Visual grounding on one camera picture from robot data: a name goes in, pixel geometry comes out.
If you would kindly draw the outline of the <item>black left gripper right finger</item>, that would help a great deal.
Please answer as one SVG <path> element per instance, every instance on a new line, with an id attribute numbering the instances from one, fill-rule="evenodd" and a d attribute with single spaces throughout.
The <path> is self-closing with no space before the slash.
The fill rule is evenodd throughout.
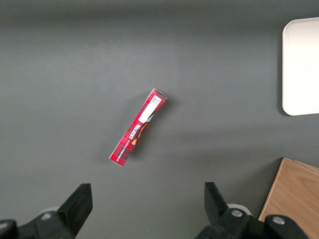
<path id="1" fill-rule="evenodd" d="M 197 239 L 307 239 L 291 218 L 268 215 L 264 222 L 240 208 L 230 208 L 213 182 L 204 184 L 204 208 L 210 222 Z"/>

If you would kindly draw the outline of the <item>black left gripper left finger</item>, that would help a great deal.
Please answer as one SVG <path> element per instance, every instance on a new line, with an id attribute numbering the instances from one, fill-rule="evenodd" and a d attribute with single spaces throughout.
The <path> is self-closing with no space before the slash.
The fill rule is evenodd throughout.
<path id="1" fill-rule="evenodd" d="M 83 183 L 56 210 L 47 209 L 18 226 L 12 219 L 0 221 L 2 239 L 74 239 L 93 209 L 91 184 Z"/>

